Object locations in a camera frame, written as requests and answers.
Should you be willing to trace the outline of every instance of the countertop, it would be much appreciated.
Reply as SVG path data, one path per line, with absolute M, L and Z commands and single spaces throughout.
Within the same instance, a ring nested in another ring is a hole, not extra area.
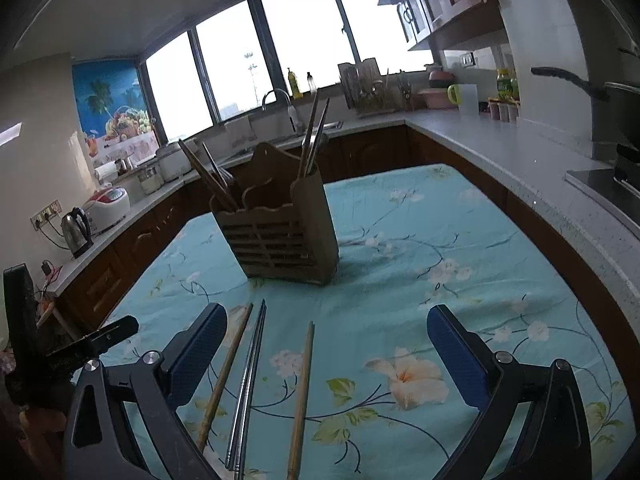
M 517 126 L 486 115 L 460 116 L 457 110 L 424 110 L 347 121 L 328 137 L 340 137 L 388 126 L 406 126 L 430 137 L 494 177 L 545 219 L 596 272 L 640 335 L 640 240 L 597 202 L 564 180 L 567 170 L 594 170 L 607 164 L 591 160 L 543 137 L 534 123 Z M 301 138 L 278 144 L 299 145 Z M 229 158 L 230 168 L 251 158 Z M 60 295 L 71 281 L 127 227 L 185 184 L 199 179 L 196 171 L 174 180 L 132 205 L 127 217 L 94 240 L 77 260 L 67 262 L 48 291 Z

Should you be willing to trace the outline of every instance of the electric kettle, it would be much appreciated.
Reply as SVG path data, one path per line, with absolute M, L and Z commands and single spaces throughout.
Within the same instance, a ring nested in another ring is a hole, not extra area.
M 75 207 L 62 218 L 62 234 L 74 258 L 84 254 L 94 243 L 91 240 L 89 219 L 84 211 Z

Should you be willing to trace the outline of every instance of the faucet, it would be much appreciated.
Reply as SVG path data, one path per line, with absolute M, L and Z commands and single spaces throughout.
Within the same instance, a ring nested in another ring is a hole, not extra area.
M 267 97 L 269 94 L 273 92 L 274 94 L 280 92 L 284 95 L 284 98 L 287 100 L 287 114 L 289 115 L 289 121 L 291 122 L 291 127 L 295 134 L 298 131 L 303 132 L 305 129 L 304 123 L 298 117 L 298 112 L 296 111 L 296 107 L 291 104 L 291 99 L 289 99 L 289 93 L 284 91 L 282 88 L 274 88 L 273 90 L 269 90 L 264 97 L 262 98 L 262 111 L 265 111 L 267 108 Z

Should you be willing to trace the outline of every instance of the blue gripper pad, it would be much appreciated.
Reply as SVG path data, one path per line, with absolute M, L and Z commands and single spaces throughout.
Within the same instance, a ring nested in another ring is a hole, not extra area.
M 187 330 L 178 332 L 164 348 L 162 371 L 168 381 L 165 397 L 172 410 L 191 400 L 225 333 L 225 308 L 210 303 Z
M 457 319 L 458 327 L 455 327 L 441 306 L 434 306 L 427 314 L 427 333 L 465 403 L 482 412 L 490 399 L 487 373 L 459 330 L 468 332 Z

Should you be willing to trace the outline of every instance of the upper cabinet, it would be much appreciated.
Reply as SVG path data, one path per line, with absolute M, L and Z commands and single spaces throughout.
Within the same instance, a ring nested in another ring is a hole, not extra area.
M 506 38 L 498 0 L 379 0 L 393 3 L 410 50 L 476 49 Z

